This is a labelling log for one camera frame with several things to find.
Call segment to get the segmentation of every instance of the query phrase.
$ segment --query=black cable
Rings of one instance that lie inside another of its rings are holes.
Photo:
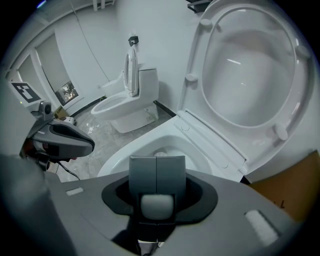
[[[80,181],[80,178],[78,177],[78,175],[76,175],[75,173],[73,173],[72,171],[69,171],[62,163],[60,162],[57,162],[58,165],[60,165],[67,173],[70,173],[71,175],[73,175],[74,177],[76,177],[79,181]]]

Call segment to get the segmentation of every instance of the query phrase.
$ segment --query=toilet lid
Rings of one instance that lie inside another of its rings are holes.
[[[195,118],[238,152],[244,175],[285,145],[313,90],[304,38],[274,3],[250,2],[217,0],[208,6],[178,105],[181,119]]]
[[[138,94],[138,60],[135,48],[131,47],[124,61],[124,86],[129,91],[129,96]]]

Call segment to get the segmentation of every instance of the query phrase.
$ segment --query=toilet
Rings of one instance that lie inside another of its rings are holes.
[[[159,96],[159,80],[156,68],[138,64],[134,47],[125,57],[123,75],[101,87],[107,98],[91,114],[110,121],[119,133],[128,133],[159,119],[153,103]]]
[[[239,182],[292,137],[314,91],[311,50],[290,19],[262,0],[213,1],[195,31],[177,115],[116,152],[185,156],[186,168]]]

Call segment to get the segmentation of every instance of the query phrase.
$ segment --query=cable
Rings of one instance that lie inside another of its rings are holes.
[[[86,35],[85,35],[85,33],[84,33],[84,31],[83,31],[82,27],[81,27],[81,24],[80,24],[79,19],[78,19],[78,15],[77,15],[77,13],[76,13],[76,11],[75,11],[75,9],[74,9],[74,5],[72,4],[71,0],[69,0],[69,1],[70,1],[70,4],[71,4],[71,7],[72,7],[72,10],[73,10],[73,12],[74,12],[74,15],[75,15],[75,17],[76,17],[76,20],[77,20],[77,21],[78,21],[78,23],[79,23],[79,26],[80,26],[81,32],[82,32],[82,34],[83,34],[83,36],[84,36],[84,40],[86,41],[86,44],[88,45],[88,47],[89,47],[89,49],[90,49],[90,51],[91,51],[91,53],[92,53],[92,55],[93,55],[93,57],[94,57],[94,59],[95,59],[96,63],[97,63],[97,64],[98,64],[98,66],[100,67],[101,71],[104,73],[104,75],[105,75],[106,79],[108,80],[108,82],[110,82],[110,80],[109,80],[109,78],[108,78],[107,74],[104,72],[104,70],[103,70],[103,69],[102,69],[102,67],[100,66],[100,63],[98,62],[98,60],[97,60],[97,58],[96,58],[96,56],[95,56],[94,52],[92,51],[92,49],[91,49],[91,47],[90,47],[90,45],[89,45],[89,43],[88,43],[87,37],[86,37]]]
[[[70,173],[71,175],[73,175],[74,177],[76,177],[79,181],[80,181],[80,178],[78,177],[78,175],[76,175],[75,173],[73,173],[72,171],[69,171],[66,167],[63,166],[62,163],[60,162],[57,162],[58,165],[60,165],[67,173]]]

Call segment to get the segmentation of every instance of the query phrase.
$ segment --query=toilet bowl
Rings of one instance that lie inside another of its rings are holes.
[[[125,58],[124,79],[119,77],[101,89],[107,98],[97,104],[91,114],[110,121],[119,133],[131,132],[159,119],[153,103],[159,96],[157,69],[146,64],[138,65],[133,47]]]
[[[131,155],[184,155],[187,169],[239,182],[293,136],[314,91],[313,58],[277,5],[212,2],[194,35],[177,116],[116,152],[98,176],[128,170]]]

